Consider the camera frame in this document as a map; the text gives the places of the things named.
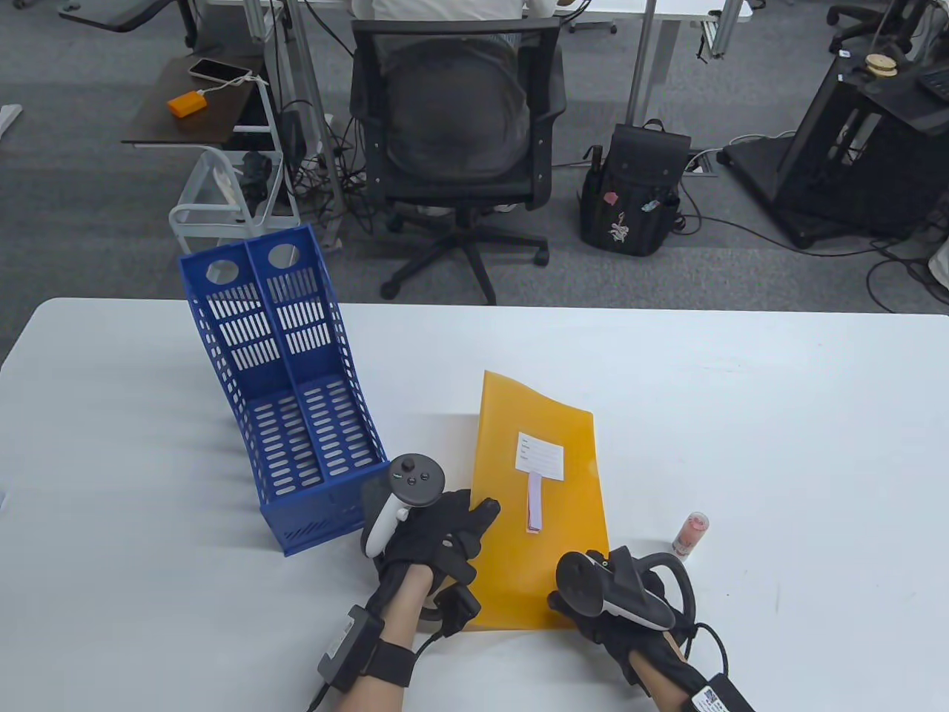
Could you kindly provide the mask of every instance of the circular hole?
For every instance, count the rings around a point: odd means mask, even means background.
[[[208,265],[208,271],[205,276],[208,281],[216,285],[231,284],[237,279],[240,270],[229,259],[218,259]]]
[[[284,243],[270,250],[267,259],[278,270],[285,270],[300,261],[300,251],[293,245]]]

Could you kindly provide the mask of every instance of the white sticker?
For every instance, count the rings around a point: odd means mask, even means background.
[[[564,481],[564,448],[524,433],[517,434],[517,458],[514,469],[536,473],[542,478]]]
[[[539,534],[544,529],[544,505],[540,497],[544,478],[535,472],[528,474],[528,534]]]
[[[353,626],[356,625],[356,621],[354,621],[351,616],[346,616],[346,618],[348,619],[349,622],[346,623],[345,627],[343,628],[343,635],[341,635],[336,641],[334,641],[333,645],[331,645],[329,649],[326,651],[326,655],[328,655],[330,658],[336,657],[336,653],[340,651],[340,646],[343,644],[343,641],[346,639],[346,636],[349,635],[349,631],[352,630]]]
[[[692,705],[698,712],[728,712],[728,707],[718,698],[714,689],[705,685],[698,694],[692,698]]]

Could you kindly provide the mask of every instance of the blue file organizer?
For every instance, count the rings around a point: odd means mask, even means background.
[[[360,529],[363,482],[388,462],[313,229],[188,255],[181,271],[284,554]]]

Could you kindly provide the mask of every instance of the black glove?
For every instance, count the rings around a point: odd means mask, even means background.
[[[392,534],[385,551],[374,561],[380,587],[369,607],[381,609],[401,586],[412,564],[424,564],[435,574],[431,593],[446,577],[468,586],[475,567],[468,563],[481,553],[481,537],[497,519],[501,505],[485,499],[471,509],[471,490],[446,492],[428,507],[415,507]]]
[[[598,552],[587,552],[587,556],[596,559],[599,563],[604,558]],[[665,586],[662,579],[654,571],[642,571],[643,585],[652,593],[665,601]],[[701,673],[688,663],[682,661],[678,653],[669,645],[665,635],[650,628],[644,628],[632,621],[601,613],[595,618],[580,615],[564,601],[558,591],[553,591],[547,598],[548,606],[552,610],[569,618],[576,625],[580,634],[596,645],[602,645],[606,652],[617,663],[623,676],[630,684],[642,685],[639,676],[629,663],[629,653],[637,650],[662,675],[667,677],[678,687],[685,690],[690,696],[697,694],[705,686],[706,680]],[[681,646],[688,639],[695,637],[696,627],[677,610],[676,624],[669,631],[676,643]]]

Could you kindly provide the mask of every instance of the black backpack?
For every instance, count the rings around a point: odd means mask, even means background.
[[[659,131],[646,128],[650,124]],[[580,194],[580,235],[613,253],[645,257],[659,249],[679,212],[679,181],[692,139],[666,133],[661,122],[643,128],[617,124],[606,162],[593,163]]]

